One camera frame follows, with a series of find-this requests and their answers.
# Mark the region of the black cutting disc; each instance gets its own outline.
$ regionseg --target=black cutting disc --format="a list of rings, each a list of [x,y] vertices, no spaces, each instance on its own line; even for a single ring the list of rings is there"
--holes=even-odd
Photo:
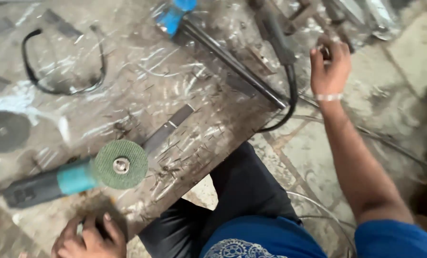
[[[0,153],[22,147],[29,138],[31,122],[24,115],[0,111]]]

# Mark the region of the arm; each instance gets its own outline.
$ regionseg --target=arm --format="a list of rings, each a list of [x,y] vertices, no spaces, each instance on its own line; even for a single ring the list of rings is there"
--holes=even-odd
[[[330,43],[329,48],[329,67],[324,66],[320,51],[311,50],[311,87],[316,95],[341,93],[350,73],[348,46]],[[412,223],[412,215],[396,186],[367,149],[340,101],[319,103],[337,178],[357,223],[381,219]]]

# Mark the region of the green grinding disc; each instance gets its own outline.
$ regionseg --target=green grinding disc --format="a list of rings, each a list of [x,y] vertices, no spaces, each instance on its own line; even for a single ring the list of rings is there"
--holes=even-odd
[[[129,161],[124,171],[117,173],[116,160]],[[138,185],[148,170],[145,151],[130,140],[114,140],[100,149],[94,159],[92,174],[106,186],[114,189],[129,189]]]

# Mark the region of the grinding disc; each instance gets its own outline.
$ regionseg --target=grinding disc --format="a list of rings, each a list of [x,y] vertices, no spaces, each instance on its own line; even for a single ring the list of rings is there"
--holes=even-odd
[[[31,122],[27,117],[0,111],[0,152],[10,152],[21,147],[29,138]]]
[[[125,171],[117,172],[117,160],[127,161]],[[142,147],[130,140],[114,140],[100,149],[92,174],[104,185],[123,190],[138,185],[147,170],[148,158]]]

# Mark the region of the leg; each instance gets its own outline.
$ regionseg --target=leg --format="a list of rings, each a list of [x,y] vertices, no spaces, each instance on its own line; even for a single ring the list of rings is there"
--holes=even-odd
[[[206,223],[201,241],[207,241],[225,222],[246,215],[284,217],[300,223],[285,189],[248,142],[231,153],[210,176],[218,205]]]
[[[211,210],[179,199],[139,234],[152,258],[197,258],[199,235]]]

